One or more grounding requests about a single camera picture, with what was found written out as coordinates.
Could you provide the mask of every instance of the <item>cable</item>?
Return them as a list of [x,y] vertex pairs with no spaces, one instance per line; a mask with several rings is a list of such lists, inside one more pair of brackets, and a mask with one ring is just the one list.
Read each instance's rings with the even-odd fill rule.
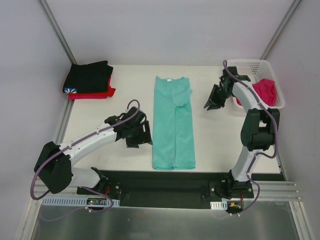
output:
[[241,205],[243,205],[244,198],[245,198],[245,195],[244,195],[244,193],[243,193],[243,192],[241,192],[241,198],[240,198],[240,201],[235,202],[235,204],[239,204],[239,203],[241,203]]
[[106,186],[106,188],[105,188],[105,194],[104,194],[104,195],[108,195],[109,191],[110,191],[110,187],[109,187],[109,186]]
[[[102,193],[100,193],[100,192],[94,191],[94,190],[92,190],[91,188],[88,188],[88,187],[85,187],[85,186],[82,187],[82,188],[84,188],[85,190],[90,191],[90,192],[92,192],[92,193],[94,193],[94,194],[103,196],[104,198],[108,199],[108,200],[111,202],[111,205],[110,205],[110,206],[105,207],[105,208],[102,209],[102,210],[90,209],[89,212],[101,213],[101,212],[105,212],[105,211],[109,210],[110,208],[112,208],[112,207],[114,206],[114,204],[115,204],[114,201],[113,201],[110,197],[108,197],[106,194],[102,194]],[[83,207],[83,206],[77,207],[77,208],[73,209],[72,211],[66,213],[65,215],[59,216],[59,217],[57,217],[57,218],[52,218],[52,219],[44,218],[43,215],[42,215],[42,212],[40,211],[40,212],[39,212],[39,217],[41,218],[41,220],[43,220],[43,221],[45,221],[45,222],[48,222],[48,223],[51,223],[51,222],[55,222],[55,221],[57,221],[57,220],[63,219],[63,218],[65,218],[65,217],[67,217],[67,216],[69,216],[69,215],[71,215],[71,214],[79,211],[80,209],[87,209],[87,208],[88,208],[88,207]]]
[[223,198],[223,199],[232,199],[231,196],[224,196],[223,194],[221,194],[220,192],[217,191],[217,187],[215,188],[215,194],[217,194],[220,198]]
[[250,171],[251,171],[251,168],[253,167],[253,165],[254,165],[254,163],[255,163],[255,161],[256,161],[256,159],[257,159],[257,156],[258,156],[258,155],[263,155],[263,156],[265,156],[265,157],[267,157],[267,158],[269,158],[269,159],[273,159],[273,158],[275,158],[275,157],[277,156],[277,154],[278,154],[278,140],[279,140],[279,138],[278,138],[278,126],[277,126],[277,122],[276,122],[275,118],[274,118],[274,117],[271,115],[271,113],[265,108],[265,106],[260,102],[260,99],[259,99],[259,97],[257,96],[256,92],[255,92],[251,87],[249,87],[247,84],[245,84],[243,81],[241,81],[240,79],[238,79],[236,76],[234,76],[234,75],[229,71],[229,69],[227,68],[227,65],[228,65],[227,60],[223,60],[223,63],[222,63],[222,64],[223,64],[223,67],[224,67],[225,71],[229,74],[229,76],[230,76],[231,78],[233,78],[234,80],[236,80],[238,83],[240,83],[241,85],[243,85],[245,88],[247,88],[247,89],[252,93],[252,95],[253,95],[253,97],[255,98],[255,100],[256,100],[256,102],[258,103],[258,105],[265,111],[265,113],[266,113],[266,114],[269,116],[269,118],[271,119],[272,124],[273,124],[273,128],[274,128],[274,138],[275,138],[275,139],[274,139],[274,153],[273,153],[273,155],[270,156],[270,155],[268,155],[268,154],[266,154],[266,153],[264,153],[264,152],[256,152],[256,153],[254,154],[254,156],[253,156],[250,164],[249,164],[249,167],[248,167],[247,171],[245,172],[245,173],[246,173],[246,177],[248,178],[248,180],[249,180],[251,183],[253,183],[254,185],[257,186],[258,191],[257,191],[256,196],[255,196],[254,200],[252,201],[252,203],[251,203],[248,207],[246,207],[245,209],[243,209],[243,210],[241,211],[241,212],[243,213],[244,211],[248,210],[248,209],[258,200],[258,197],[259,197],[259,195],[260,195],[260,186],[259,186],[259,184],[258,184],[257,182],[255,182],[254,180],[252,180],[252,178],[250,177],[250,174],[249,174]]
[[60,154],[64,153],[64,152],[67,151],[68,149],[71,149],[71,148],[74,147],[75,145],[83,142],[84,140],[86,140],[86,139],[88,139],[88,138],[90,138],[90,137],[92,137],[92,136],[94,136],[94,135],[98,135],[99,133],[104,132],[104,131],[106,131],[106,130],[109,130],[109,129],[111,129],[111,128],[117,127],[117,126],[119,126],[119,125],[121,125],[121,124],[124,124],[125,122],[131,120],[135,115],[137,115],[137,113],[138,113],[139,110],[140,110],[140,102],[139,102],[138,100],[136,100],[136,99],[131,100],[131,101],[128,103],[126,109],[129,109],[131,103],[133,103],[133,102],[136,102],[137,105],[138,105],[138,106],[137,106],[137,109],[136,109],[136,111],[134,112],[133,115],[131,115],[131,116],[129,116],[128,118],[126,118],[125,120],[119,121],[119,122],[117,122],[117,123],[115,123],[115,124],[113,124],[113,125],[111,125],[111,126],[107,126],[107,127],[105,127],[105,128],[102,128],[102,129],[100,129],[98,132],[92,132],[92,133],[84,136],[83,138],[81,138],[81,139],[73,142],[73,143],[71,144],[71,147],[66,146],[66,147],[63,148],[62,150],[60,150],[60,151],[58,151],[57,153],[53,154],[53,155],[52,155],[51,157],[49,157],[46,161],[44,161],[44,162],[39,166],[39,168],[37,169],[37,171],[35,172],[35,174],[34,174],[34,176],[33,176],[33,179],[32,179],[32,182],[31,182],[31,186],[30,186],[30,195],[31,195],[31,198],[32,198],[33,200],[40,200],[40,199],[44,198],[44,197],[50,192],[50,190],[47,190],[44,194],[42,194],[41,196],[38,196],[38,197],[35,196],[35,192],[34,192],[35,183],[36,183],[37,177],[39,176],[39,173],[41,172],[41,170],[42,170],[50,161],[52,161],[53,159],[55,159],[57,156],[59,156]]

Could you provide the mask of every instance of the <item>white table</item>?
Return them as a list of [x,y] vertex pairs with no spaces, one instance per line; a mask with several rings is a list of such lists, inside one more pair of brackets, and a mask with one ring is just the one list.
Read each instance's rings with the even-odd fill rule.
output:
[[[220,66],[159,66],[114,65],[111,86],[116,88],[113,97],[107,99],[75,100],[64,141],[70,141],[100,125],[107,117],[124,112],[131,99],[141,103],[153,128],[154,87],[156,76],[160,78],[190,79],[193,134],[196,167],[183,172],[228,172],[238,160],[242,149],[240,131],[245,111],[236,108],[231,99],[219,110],[206,111],[203,107],[214,84],[222,74]],[[119,140],[106,145],[80,160],[76,167],[96,167],[100,170],[156,171],[152,168],[152,146],[126,148]],[[276,159],[261,157],[255,173],[279,173]]]

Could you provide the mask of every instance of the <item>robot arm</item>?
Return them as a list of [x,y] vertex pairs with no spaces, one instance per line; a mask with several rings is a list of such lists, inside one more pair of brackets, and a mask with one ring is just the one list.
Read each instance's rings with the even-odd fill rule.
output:
[[45,166],[42,166],[43,168],[38,174],[48,190],[57,194],[66,187],[87,187],[104,194],[108,183],[106,177],[98,169],[94,167],[82,169],[76,168],[74,165],[93,151],[119,139],[126,140],[127,148],[138,148],[140,144],[144,143],[152,145],[146,114],[136,107],[132,107],[120,116],[108,117],[92,131],[72,141],[60,145],[56,145],[52,141],[48,142],[42,149],[34,172],[36,173],[44,162],[54,154],[64,150]]
[[[275,131],[278,130],[280,112],[278,109],[269,108],[261,100],[247,75],[239,75],[235,66],[227,67],[227,63],[224,64],[225,69],[222,71],[220,83],[213,86],[204,108],[207,110],[223,108],[226,99],[234,96],[241,102],[246,117],[240,133],[242,151],[225,182],[215,186],[215,193],[227,199],[237,198],[239,193],[253,197],[252,192],[250,193],[251,174],[259,156],[275,144]],[[276,128],[270,116],[274,118]]]

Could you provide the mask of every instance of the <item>gray wall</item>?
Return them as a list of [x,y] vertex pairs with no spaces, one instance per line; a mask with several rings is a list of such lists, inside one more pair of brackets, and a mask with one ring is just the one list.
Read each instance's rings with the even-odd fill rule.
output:
[[259,58],[292,0],[48,0],[79,64]]
[[11,240],[62,116],[70,62],[36,0],[0,2],[0,56],[0,239]]
[[279,153],[320,239],[320,1],[305,0],[268,60],[283,91]]

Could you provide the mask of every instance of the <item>white plastic basket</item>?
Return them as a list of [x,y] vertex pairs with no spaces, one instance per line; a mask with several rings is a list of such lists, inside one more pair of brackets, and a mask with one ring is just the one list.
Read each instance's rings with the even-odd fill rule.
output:
[[[236,67],[239,75],[247,75],[251,79],[251,83],[258,83],[261,79],[270,79],[274,81],[276,91],[276,102],[271,109],[282,109],[285,106],[285,100],[281,92],[278,80],[271,67],[271,64],[266,60],[258,59],[234,59],[227,61],[228,67]],[[233,97],[233,103],[243,109],[241,105],[237,103],[235,97]]]

